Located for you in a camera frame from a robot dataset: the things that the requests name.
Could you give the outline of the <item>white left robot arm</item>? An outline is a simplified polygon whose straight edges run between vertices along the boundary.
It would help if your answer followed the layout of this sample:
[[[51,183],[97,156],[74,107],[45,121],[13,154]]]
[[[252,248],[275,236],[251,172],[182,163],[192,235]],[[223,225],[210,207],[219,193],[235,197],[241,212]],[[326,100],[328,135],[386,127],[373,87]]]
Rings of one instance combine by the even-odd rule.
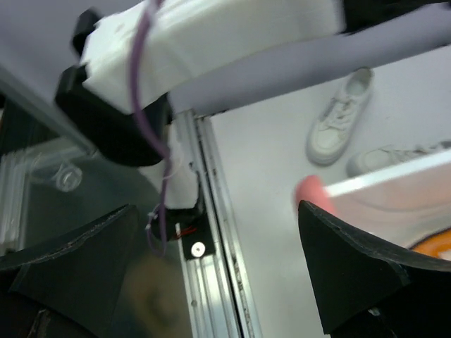
[[[307,134],[308,157],[328,165],[350,140],[373,69],[449,39],[445,1],[141,1],[78,18],[79,61],[63,72],[55,101],[103,156],[151,182],[161,210],[192,209],[199,183],[176,111],[344,77]]]

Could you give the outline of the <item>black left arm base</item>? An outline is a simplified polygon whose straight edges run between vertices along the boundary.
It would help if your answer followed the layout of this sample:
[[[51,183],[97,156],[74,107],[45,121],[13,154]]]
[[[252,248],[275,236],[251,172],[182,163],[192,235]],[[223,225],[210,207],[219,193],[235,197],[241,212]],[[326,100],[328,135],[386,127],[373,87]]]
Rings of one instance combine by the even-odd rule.
[[[166,210],[166,238],[169,242],[182,240],[185,260],[193,260],[216,253],[204,194],[199,195],[192,208]]]

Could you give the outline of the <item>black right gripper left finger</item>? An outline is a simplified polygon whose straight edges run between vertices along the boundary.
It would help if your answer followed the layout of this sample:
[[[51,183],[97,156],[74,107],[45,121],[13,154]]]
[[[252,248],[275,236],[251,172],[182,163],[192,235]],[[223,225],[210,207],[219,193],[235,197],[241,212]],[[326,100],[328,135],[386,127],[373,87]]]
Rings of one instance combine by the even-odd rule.
[[[126,205],[60,237],[1,257],[2,337],[104,337],[135,236]]]

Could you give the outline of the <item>white sneaker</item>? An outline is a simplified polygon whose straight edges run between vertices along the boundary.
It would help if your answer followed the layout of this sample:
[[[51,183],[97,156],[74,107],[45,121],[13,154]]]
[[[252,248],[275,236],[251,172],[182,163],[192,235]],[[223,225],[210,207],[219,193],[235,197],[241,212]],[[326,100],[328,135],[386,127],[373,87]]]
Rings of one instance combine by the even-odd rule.
[[[367,67],[356,69],[341,81],[309,131],[306,153],[312,163],[332,165],[343,155],[371,98],[373,81],[374,72]]]
[[[349,177],[372,173],[383,168],[435,154],[450,148],[450,140],[432,145],[418,145],[410,149],[399,149],[393,145],[362,151],[348,161],[346,172]]]

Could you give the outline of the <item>orange sneaker one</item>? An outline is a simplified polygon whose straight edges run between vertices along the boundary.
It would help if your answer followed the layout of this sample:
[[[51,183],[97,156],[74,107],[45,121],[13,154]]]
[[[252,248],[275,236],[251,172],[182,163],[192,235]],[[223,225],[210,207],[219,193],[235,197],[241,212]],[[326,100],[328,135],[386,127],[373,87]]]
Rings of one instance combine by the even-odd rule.
[[[451,261],[451,229],[431,234],[413,245],[411,250],[434,258]]]

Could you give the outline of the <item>dark pink drawer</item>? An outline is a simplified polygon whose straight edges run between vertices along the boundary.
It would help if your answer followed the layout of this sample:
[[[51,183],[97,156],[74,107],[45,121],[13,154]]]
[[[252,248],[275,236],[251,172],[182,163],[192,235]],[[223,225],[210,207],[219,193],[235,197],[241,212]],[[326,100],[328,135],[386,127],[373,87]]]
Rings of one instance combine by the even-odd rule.
[[[310,175],[295,187],[310,201],[361,230],[409,247],[450,228],[450,151],[325,187]]]

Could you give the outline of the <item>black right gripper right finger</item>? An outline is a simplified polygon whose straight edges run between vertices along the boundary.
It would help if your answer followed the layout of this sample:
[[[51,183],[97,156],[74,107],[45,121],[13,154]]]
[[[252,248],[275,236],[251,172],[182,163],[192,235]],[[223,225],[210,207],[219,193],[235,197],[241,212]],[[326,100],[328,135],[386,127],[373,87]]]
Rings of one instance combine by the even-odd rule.
[[[449,337],[450,262],[402,248],[318,206],[298,226],[321,325],[331,337]]]

